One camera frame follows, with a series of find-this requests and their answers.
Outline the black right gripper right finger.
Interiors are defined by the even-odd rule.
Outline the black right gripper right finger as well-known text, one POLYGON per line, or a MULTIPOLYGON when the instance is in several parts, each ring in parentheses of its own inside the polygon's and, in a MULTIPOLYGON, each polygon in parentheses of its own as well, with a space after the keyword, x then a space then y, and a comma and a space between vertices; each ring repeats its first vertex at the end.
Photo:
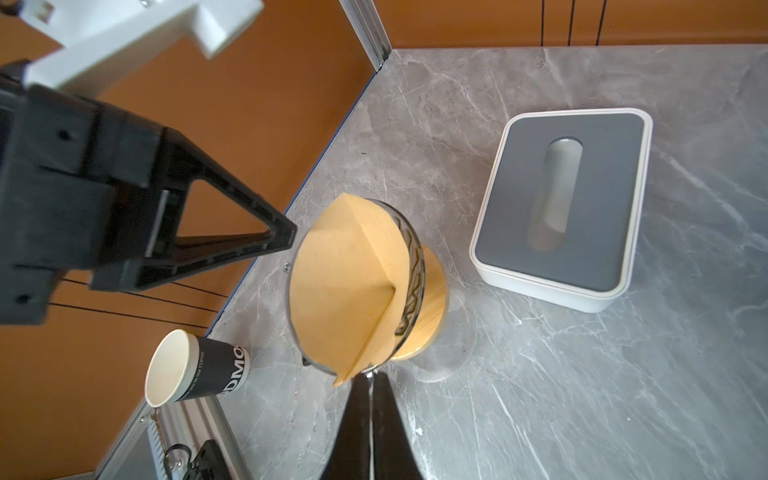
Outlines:
POLYGON ((388 376, 373 375, 373 471, 376 480, 422 480, 388 376))

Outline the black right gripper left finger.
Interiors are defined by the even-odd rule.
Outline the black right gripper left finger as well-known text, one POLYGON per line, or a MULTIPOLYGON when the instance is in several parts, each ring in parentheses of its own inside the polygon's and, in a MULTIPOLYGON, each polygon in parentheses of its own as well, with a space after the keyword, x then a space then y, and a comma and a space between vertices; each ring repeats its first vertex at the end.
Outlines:
POLYGON ((371 398, 367 375, 357 375, 322 480, 368 480, 371 461, 371 398))

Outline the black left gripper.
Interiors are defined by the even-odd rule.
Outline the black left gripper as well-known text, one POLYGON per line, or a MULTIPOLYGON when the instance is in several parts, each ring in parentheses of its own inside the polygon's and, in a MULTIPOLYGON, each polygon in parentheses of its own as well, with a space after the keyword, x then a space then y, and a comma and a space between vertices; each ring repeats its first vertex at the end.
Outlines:
POLYGON ((135 292, 281 252, 297 227, 180 132, 90 99, 22 85, 1 69, 1 321, 39 325, 72 270, 135 292), (262 229, 179 233, 194 183, 262 229))

